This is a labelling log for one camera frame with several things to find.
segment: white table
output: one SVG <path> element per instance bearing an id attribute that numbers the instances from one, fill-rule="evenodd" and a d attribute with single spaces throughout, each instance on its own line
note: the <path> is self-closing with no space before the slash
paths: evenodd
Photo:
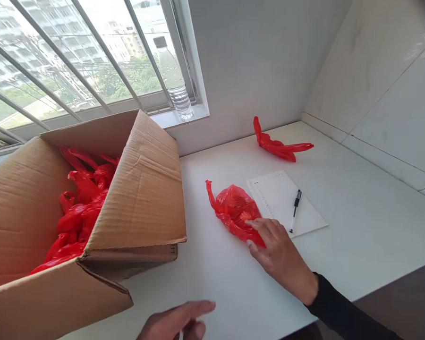
<path id="1" fill-rule="evenodd" d="M 294 239 L 307 264 L 356 300 L 425 265 L 425 196 L 303 122 L 269 132 L 285 144 L 310 142 L 297 163 L 258 147 L 255 136 L 182 158 L 186 244 L 178 260 L 137 275 L 124 285 L 135 306 L 64 339 L 136 338 L 147 317 L 187 300 L 208 298 L 209 340 L 274 339 L 315 320 L 250 256 L 215 217 L 206 193 L 285 170 L 328 227 Z"/>

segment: notepad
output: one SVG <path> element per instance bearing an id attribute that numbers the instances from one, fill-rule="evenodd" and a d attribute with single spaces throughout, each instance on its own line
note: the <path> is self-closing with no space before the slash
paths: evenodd
<path id="1" fill-rule="evenodd" d="M 298 188 L 285 171 L 276 171 L 247 180 L 250 194 L 256 202 L 263 218 L 278 220 L 288 231 L 294 212 L 294 201 Z M 327 226 L 328 223 L 309 202 L 302 192 L 296 212 L 293 233 L 296 237 Z"/>

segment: crumpled red plastic bag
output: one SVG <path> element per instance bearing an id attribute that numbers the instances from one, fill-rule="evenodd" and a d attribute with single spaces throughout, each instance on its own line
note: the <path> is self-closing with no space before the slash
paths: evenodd
<path id="1" fill-rule="evenodd" d="M 216 216 L 228 231 L 246 242 L 252 240 L 256 245 L 266 248 L 258 231 L 246 224 L 248 220 L 261 218 L 255 201 L 240 187 L 231 185 L 214 198 L 211 181 L 206 181 L 209 202 Z"/>
<path id="2" fill-rule="evenodd" d="M 65 215 L 57 223 L 58 238 L 47 252 L 44 263 L 30 274 L 82 255 L 119 162 L 119 158 L 100 155 L 108 163 L 98 165 L 91 155 L 80 148 L 61 147 L 60 152 L 76 169 L 68 174 L 68 179 L 74 181 L 77 191 L 76 194 L 65 191 L 60 195 L 60 205 Z"/>
<path id="3" fill-rule="evenodd" d="M 314 147 L 311 143 L 284 145 L 281 141 L 273 141 L 268 134 L 261 132 L 261 126 L 257 116 L 254 117 L 254 130 L 260 147 L 289 162 L 296 162 L 295 152 L 306 151 Z"/>

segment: plastic water bottle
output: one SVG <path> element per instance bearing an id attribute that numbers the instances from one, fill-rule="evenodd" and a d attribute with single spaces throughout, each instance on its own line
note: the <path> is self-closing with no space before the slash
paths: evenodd
<path id="1" fill-rule="evenodd" d="M 192 106 L 190 105 L 186 84 L 177 60 L 167 49 L 167 42 L 164 36 L 155 37 L 153 41 L 159 53 L 162 78 L 177 114 L 181 119 L 192 118 Z"/>

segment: pen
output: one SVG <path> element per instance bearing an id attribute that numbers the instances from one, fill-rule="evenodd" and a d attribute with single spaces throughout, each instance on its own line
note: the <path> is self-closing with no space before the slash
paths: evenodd
<path id="1" fill-rule="evenodd" d="M 294 218 L 296 217 L 296 210 L 298 209 L 299 200 L 301 199 L 302 192 L 300 190 L 297 191 L 296 200 L 294 201 L 294 213 L 293 218 L 291 219 L 291 227 L 289 229 L 290 233 L 293 233 L 294 226 Z"/>

